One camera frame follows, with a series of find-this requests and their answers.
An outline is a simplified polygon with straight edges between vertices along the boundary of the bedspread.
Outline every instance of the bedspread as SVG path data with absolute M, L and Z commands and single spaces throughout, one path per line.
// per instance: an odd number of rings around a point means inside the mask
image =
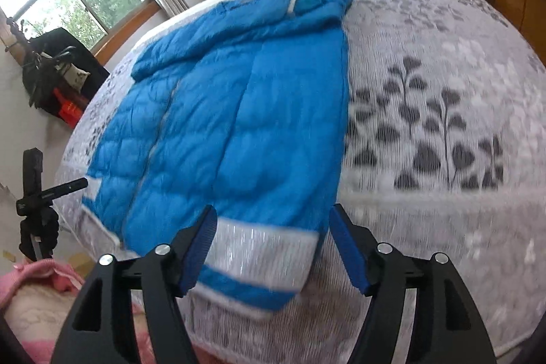
M 168 21 L 127 55 L 76 128 L 59 182 L 87 170 L 146 44 L 218 1 Z M 484 0 L 354 0 L 343 27 L 350 103 L 338 200 L 404 254 L 445 251 L 500 354 L 546 308 L 546 70 Z M 59 201 L 95 257 L 134 256 L 82 210 L 81 193 Z M 405 362 L 414 301 L 408 292 L 396 363 Z M 193 341 L 232 362 L 342 364 L 368 303 L 327 236 L 302 292 L 269 320 L 198 292 L 179 306 Z

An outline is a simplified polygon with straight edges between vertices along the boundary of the blue gripper pad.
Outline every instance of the blue gripper pad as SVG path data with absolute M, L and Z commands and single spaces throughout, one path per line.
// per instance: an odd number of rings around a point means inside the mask
M 178 286 L 184 295 L 197 284 L 197 278 L 216 234 L 217 225 L 216 210 L 210 207 L 182 261 L 183 272 Z
M 348 224 L 353 225 L 343 209 L 339 209 L 337 205 L 332 207 L 330 210 L 330 232 L 349 275 L 350 283 L 364 295 L 370 287 L 366 274 L 367 258 L 357 247 Z

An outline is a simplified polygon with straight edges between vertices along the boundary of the gray patterned bedspread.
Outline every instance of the gray patterned bedspread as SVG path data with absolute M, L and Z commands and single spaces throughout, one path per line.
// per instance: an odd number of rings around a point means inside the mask
M 174 18 L 116 68 L 76 128 L 59 182 L 87 170 L 145 45 L 218 1 Z M 483 0 L 355 0 L 344 27 L 351 102 L 339 201 L 405 254 L 445 251 L 500 354 L 546 308 L 544 66 Z M 131 257 L 80 197 L 59 203 L 80 242 L 95 257 Z M 303 292 L 271 319 L 197 295 L 179 305 L 193 341 L 231 362 L 332 364 L 347 362 L 368 303 L 328 237 Z M 396 363 L 405 362 L 414 303 L 408 292 Z

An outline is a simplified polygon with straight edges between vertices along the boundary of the silver screw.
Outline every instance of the silver screw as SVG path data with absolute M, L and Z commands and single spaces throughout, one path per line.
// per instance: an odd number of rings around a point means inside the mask
M 102 255 L 99 259 L 99 264 L 102 266 L 109 266 L 114 262 L 114 257 L 112 255 Z
M 436 253 L 436 255 L 434 255 L 434 259 L 440 264 L 447 264 L 449 262 L 449 258 L 445 253 Z
M 383 253 L 384 255 L 388 255 L 389 253 L 392 253 L 392 246 L 386 242 L 382 242 L 377 246 L 377 251 L 379 253 Z
M 161 244 L 160 246 L 157 246 L 155 249 L 156 255 L 164 256 L 168 252 L 170 252 L 170 245 L 169 244 Z

